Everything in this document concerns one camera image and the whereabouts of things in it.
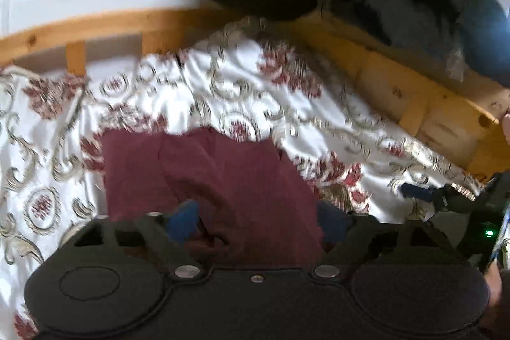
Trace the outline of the person's right hand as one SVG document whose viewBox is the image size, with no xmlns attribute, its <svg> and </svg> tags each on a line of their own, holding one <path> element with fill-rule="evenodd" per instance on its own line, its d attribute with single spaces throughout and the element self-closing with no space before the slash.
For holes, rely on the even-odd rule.
<svg viewBox="0 0 510 340">
<path fill-rule="evenodd" d="M 509 271 L 500 270 L 498 263 L 493 262 L 484 278 L 490 295 L 480 325 L 491 338 L 509 340 Z"/>
</svg>

